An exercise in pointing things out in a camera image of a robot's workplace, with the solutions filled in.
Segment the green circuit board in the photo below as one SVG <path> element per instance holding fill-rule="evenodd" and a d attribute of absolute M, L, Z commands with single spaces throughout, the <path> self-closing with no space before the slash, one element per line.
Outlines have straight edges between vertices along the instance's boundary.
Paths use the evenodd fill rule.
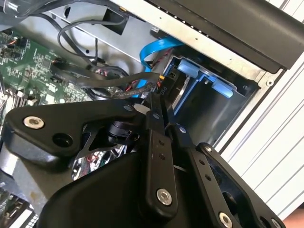
<path fill-rule="evenodd" d="M 0 33 L 0 72 L 5 85 L 37 99 L 38 105 L 89 101 L 77 86 L 59 83 L 49 72 L 51 62 L 58 58 L 52 50 L 26 39 L 17 32 Z"/>

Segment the metal frame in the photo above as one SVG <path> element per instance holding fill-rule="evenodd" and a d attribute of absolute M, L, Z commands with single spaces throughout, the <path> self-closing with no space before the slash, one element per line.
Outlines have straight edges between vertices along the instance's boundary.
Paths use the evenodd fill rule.
<path fill-rule="evenodd" d="M 269 2 L 304 23 L 304 1 Z M 222 153 L 282 220 L 304 202 L 303 83 L 304 53 Z"/>

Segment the metal bolt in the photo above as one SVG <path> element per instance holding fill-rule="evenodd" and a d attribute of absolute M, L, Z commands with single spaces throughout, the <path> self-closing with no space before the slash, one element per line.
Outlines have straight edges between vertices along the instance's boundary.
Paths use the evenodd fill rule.
<path fill-rule="evenodd" d="M 186 129 L 183 128 L 183 127 L 180 127 L 180 131 L 181 131 L 182 133 L 186 133 L 186 132 L 187 132 Z"/>
<path fill-rule="evenodd" d="M 268 87 L 273 86 L 273 84 L 274 84 L 273 80 L 268 80 L 266 82 L 266 86 L 268 86 Z"/>
<path fill-rule="evenodd" d="M 227 228 L 232 228 L 232 221 L 225 213 L 221 212 L 219 214 L 219 220 L 223 223 L 223 225 Z"/>
<path fill-rule="evenodd" d="M 159 202 L 161 202 L 165 206 L 169 206 L 172 204 L 172 196 L 166 189 L 158 189 L 156 192 L 156 196 Z"/>
<path fill-rule="evenodd" d="M 129 111 L 129 112 L 132 111 L 132 108 L 131 108 L 130 106 L 128 106 L 128 105 L 125 105 L 123 108 L 124 108 L 125 110 Z"/>
<path fill-rule="evenodd" d="M 23 120 L 23 124 L 31 129 L 43 128 L 44 122 L 42 119 L 36 116 L 28 116 Z"/>
<path fill-rule="evenodd" d="M 212 152 L 212 149 L 209 146 L 204 146 L 205 150 L 208 151 L 209 153 Z"/>
<path fill-rule="evenodd" d="M 273 222 L 276 228 L 281 228 L 280 224 L 274 218 L 272 218 L 271 221 Z"/>
<path fill-rule="evenodd" d="M 157 115 L 157 114 L 153 114 L 153 116 L 154 116 L 155 119 L 158 119 L 158 120 L 160 119 L 160 116 Z"/>

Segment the black panel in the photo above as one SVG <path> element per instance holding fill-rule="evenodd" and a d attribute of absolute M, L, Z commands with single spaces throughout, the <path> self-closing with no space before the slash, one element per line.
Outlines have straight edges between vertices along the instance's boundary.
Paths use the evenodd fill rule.
<path fill-rule="evenodd" d="M 191 228 L 209 226 L 193 197 L 187 173 L 175 169 L 179 210 L 164 226 L 141 219 L 138 210 L 140 154 L 130 153 L 63 187 L 43 208 L 37 228 Z"/>
<path fill-rule="evenodd" d="M 217 141 L 246 103 L 247 98 L 234 93 L 230 99 L 206 85 L 198 83 L 192 90 L 176 119 L 185 127 L 195 145 Z"/>
<path fill-rule="evenodd" d="M 259 67 L 290 69 L 304 25 L 265 0 L 150 0 Z"/>

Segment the black cable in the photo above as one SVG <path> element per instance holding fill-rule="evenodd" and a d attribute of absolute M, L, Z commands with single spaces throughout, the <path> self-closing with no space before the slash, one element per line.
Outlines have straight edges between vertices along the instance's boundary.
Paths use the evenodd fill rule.
<path fill-rule="evenodd" d="M 98 61 L 98 39 L 95 38 L 95 61 Z"/>
<path fill-rule="evenodd" d="M 80 24 L 99 24 L 99 25 L 120 25 L 120 24 L 123 24 L 127 21 L 127 18 L 123 18 L 120 22 L 109 22 L 109 21 L 104 21 L 104 20 L 81 20 L 81 21 L 76 21 L 76 22 L 73 22 L 65 27 L 63 27 L 58 35 L 57 35 L 57 42 L 58 44 L 64 49 L 66 50 L 68 53 L 72 54 L 72 55 L 77 55 L 76 53 L 74 52 L 71 52 L 69 50 L 67 50 L 61 43 L 61 36 L 63 33 L 65 33 L 66 31 L 72 29 L 73 27 L 76 27 L 77 25 L 80 25 Z"/>
<path fill-rule="evenodd" d="M 34 14 L 33 17 L 40 17 L 45 20 L 47 20 L 58 32 L 62 30 L 61 26 L 53 20 L 51 17 L 45 15 L 45 14 Z M 86 56 L 78 47 L 77 45 L 72 41 L 72 39 L 68 36 L 67 33 L 62 32 L 61 36 L 64 38 L 64 40 L 68 43 L 68 45 L 75 51 L 75 53 L 81 57 L 88 65 L 90 65 L 93 69 L 101 69 L 103 71 L 112 72 L 113 74 L 119 75 L 120 77 L 126 77 L 129 76 L 129 74 L 123 70 L 120 67 L 117 66 L 96 66 L 94 65 L 89 59 L 88 56 Z"/>
<path fill-rule="evenodd" d="M 133 89 L 127 92 L 118 92 L 115 94 L 111 94 L 109 91 L 106 93 L 101 93 L 101 91 L 97 91 L 99 94 L 96 94 L 94 91 L 89 90 L 91 89 L 97 89 L 101 87 L 117 87 L 121 85 L 125 85 L 131 81 L 139 80 L 139 79 L 147 79 L 147 80 L 154 80 L 159 77 L 159 74 L 157 73 L 138 73 L 132 76 L 123 77 L 119 79 L 110 79 L 110 80 L 101 80 L 100 75 L 97 73 L 94 73 L 89 70 L 85 70 L 81 67 L 67 64 L 67 63 L 61 63 L 61 62 L 53 62 L 50 67 L 50 72 L 53 74 L 56 78 L 59 78 L 63 81 L 73 83 L 81 88 L 84 89 L 84 91 L 88 94 L 88 96 L 91 99 L 94 100 L 100 100 L 100 98 L 126 98 L 130 97 L 132 95 L 141 94 L 145 91 L 150 90 L 154 87 L 154 83 L 148 83 L 145 86 L 137 89 Z"/>
<path fill-rule="evenodd" d="M 141 72 L 138 74 L 118 79 L 100 80 L 98 79 L 99 74 L 97 73 L 85 70 L 75 65 L 60 62 L 53 62 L 50 67 L 50 72 L 57 78 L 74 83 L 75 85 L 81 88 L 103 88 L 123 86 L 140 79 L 145 79 L 149 82 L 156 83 L 160 76 L 159 74 L 153 72 Z"/>

